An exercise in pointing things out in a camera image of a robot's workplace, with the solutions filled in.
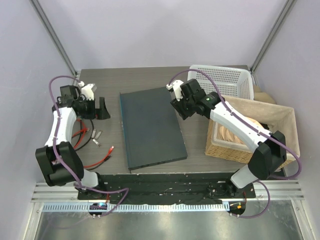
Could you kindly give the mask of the small grey plug connector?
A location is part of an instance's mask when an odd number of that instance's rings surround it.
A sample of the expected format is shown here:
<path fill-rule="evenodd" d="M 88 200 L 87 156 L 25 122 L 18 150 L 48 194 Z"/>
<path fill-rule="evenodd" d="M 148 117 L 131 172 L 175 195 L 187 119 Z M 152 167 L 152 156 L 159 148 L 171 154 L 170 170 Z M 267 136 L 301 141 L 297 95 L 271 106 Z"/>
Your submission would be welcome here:
<path fill-rule="evenodd" d="M 93 138 L 92 141 L 93 141 L 98 147 L 101 146 L 101 144 L 100 144 L 95 138 Z"/>
<path fill-rule="evenodd" d="M 95 138 L 96 138 L 96 134 L 97 134 L 97 130 L 96 130 L 96 129 L 93 129 L 93 130 L 92 130 L 92 134 L 91 134 L 91 138 L 92 138 L 92 139 L 95 139 Z"/>
<path fill-rule="evenodd" d="M 97 140 L 97 139 L 101 136 L 101 134 L 102 134 L 102 131 L 100 130 L 100 131 L 97 133 L 97 135 L 95 136 L 95 139 Z"/>

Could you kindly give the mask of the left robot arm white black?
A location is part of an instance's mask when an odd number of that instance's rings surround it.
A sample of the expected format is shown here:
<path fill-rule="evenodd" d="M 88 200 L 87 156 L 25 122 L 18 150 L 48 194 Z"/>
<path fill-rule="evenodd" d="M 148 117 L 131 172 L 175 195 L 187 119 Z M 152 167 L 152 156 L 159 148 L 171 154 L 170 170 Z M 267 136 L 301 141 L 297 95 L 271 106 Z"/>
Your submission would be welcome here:
<path fill-rule="evenodd" d="M 106 120 L 111 116 L 104 97 L 99 98 L 96 108 L 94 83 L 60 87 L 60 96 L 53 99 L 53 125 L 48 140 L 36 149 L 35 157 L 48 186 L 64 186 L 74 183 L 76 187 L 89 187 L 89 194 L 100 200 L 107 188 L 99 181 L 99 175 L 86 170 L 72 146 L 72 134 L 77 119 Z"/>

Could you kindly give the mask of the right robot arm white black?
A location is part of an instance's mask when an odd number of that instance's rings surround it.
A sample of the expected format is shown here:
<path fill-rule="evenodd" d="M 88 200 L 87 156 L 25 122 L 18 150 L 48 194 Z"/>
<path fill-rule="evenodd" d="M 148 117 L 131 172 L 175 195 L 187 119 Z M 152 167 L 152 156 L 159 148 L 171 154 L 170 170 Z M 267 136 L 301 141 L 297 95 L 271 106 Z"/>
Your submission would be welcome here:
<path fill-rule="evenodd" d="M 166 88 L 174 94 L 170 103 L 183 120 L 193 114 L 204 116 L 225 127 L 252 152 L 249 162 L 225 182 L 225 190 L 230 197 L 238 197 L 244 187 L 257 180 L 268 179 L 286 161 L 284 134 L 280 131 L 272 133 L 250 121 L 218 92 L 207 94 L 196 79 L 187 82 L 175 80 Z"/>

